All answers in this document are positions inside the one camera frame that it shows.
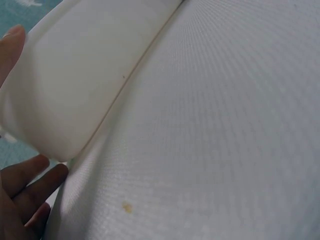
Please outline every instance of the hand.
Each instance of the hand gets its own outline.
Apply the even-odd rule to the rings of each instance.
[[[18,61],[25,38],[24,28],[18,25],[0,40],[0,86]],[[67,167],[58,164],[29,184],[48,166],[49,160],[38,155],[0,171],[1,240],[39,240],[42,237],[50,213],[45,201],[68,174]]]

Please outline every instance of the teal patterned fabric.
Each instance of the teal patterned fabric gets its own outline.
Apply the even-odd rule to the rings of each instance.
[[[0,36],[16,25],[22,24],[30,31],[48,12],[62,0],[1,0],[0,1]],[[37,152],[25,144],[8,143],[0,139],[0,169],[26,160]]]

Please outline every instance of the white mesh fabric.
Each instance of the white mesh fabric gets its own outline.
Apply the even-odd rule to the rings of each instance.
[[[319,239],[319,13],[185,1],[74,161],[45,239]]]

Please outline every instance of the stain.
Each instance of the stain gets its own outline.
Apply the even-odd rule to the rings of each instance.
[[[122,203],[122,207],[123,207],[123,209],[125,210],[125,212],[126,212],[127,214],[131,214],[131,213],[132,213],[132,205],[131,205],[130,203],[124,201],[124,202]]]

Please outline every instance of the fingernail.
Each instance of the fingernail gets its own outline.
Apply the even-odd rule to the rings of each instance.
[[[6,32],[6,34],[3,36],[3,38],[4,37],[6,37],[6,36],[8,36],[8,35],[14,35],[14,34],[17,34],[17,33],[19,33],[21,30],[23,30],[23,26],[21,26],[20,24],[19,25],[15,25],[15,26],[13,26],[12,28],[10,28],[7,32]]]

